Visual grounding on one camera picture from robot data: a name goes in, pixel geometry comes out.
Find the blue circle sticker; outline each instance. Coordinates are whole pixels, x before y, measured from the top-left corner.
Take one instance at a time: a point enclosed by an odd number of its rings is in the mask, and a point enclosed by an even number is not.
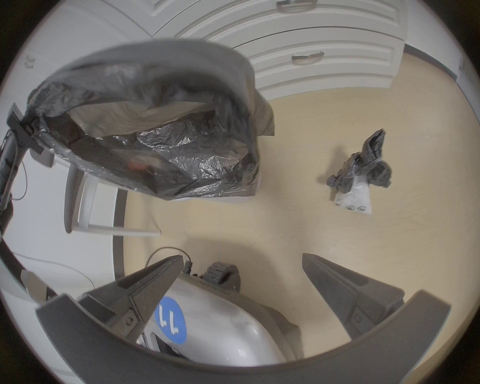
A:
[[[171,297],[164,296],[155,311],[155,320],[163,334],[175,344],[187,341],[187,325],[180,306]]]

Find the trash bag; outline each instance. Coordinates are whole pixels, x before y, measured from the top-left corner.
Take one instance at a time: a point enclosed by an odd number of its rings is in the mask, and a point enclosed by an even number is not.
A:
[[[34,138],[80,169],[162,199],[255,194],[273,112],[236,51],[201,40],[108,49],[28,100]]]
[[[370,136],[363,143],[362,151],[352,154],[337,175],[328,178],[327,185],[337,188],[341,193],[348,193],[352,189],[353,178],[365,175],[369,184],[388,188],[392,170],[382,159],[384,139],[383,129]]]

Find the drawer handle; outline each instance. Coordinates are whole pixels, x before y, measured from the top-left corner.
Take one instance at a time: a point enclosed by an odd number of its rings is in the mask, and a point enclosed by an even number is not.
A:
[[[276,2],[276,9],[279,12],[309,11],[317,6],[317,2],[318,0],[282,0]]]
[[[293,55],[292,63],[293,64],[310,64],[320,60],[324,56],[325,52],[320,51],[318,53],[312,53],[311,55]]]

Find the chair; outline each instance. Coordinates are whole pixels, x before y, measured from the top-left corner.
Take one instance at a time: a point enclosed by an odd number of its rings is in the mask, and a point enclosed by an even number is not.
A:
[[[148,231],[90,224],[90,214],[98,182],[99,179],[97,177],[81,171],[73,164],[70,165],[65,187],[65,207],[63,213],[63,221],[67,233],[76,230],[113,236],[161,236],[162,232],[160,230]],[[119,189],[125,189],[117,185],[107,184]]]

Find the beige floor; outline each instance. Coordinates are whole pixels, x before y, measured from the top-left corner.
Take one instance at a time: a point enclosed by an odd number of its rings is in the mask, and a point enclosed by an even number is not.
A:
[[[480,126],[468,101],[448,75],[405,55],[391,89],[333,89],[271,104],[276,134],[258,140],[257,195],[235,205],[130,193],[127,226],[158,225],[163,235],[125,239],[125,272],[144,267],[160,246],[187,251],[194,272],[235,263],[242,293],[297,324],[310,356],[349,341],[303,274],[302,253],[315,253],[401,287],[406,300],[425,289],[451,303],[425,361],[480,295]],[[371,216],[338,208],[326,178],[380,128],[391,187],[371,187]]]

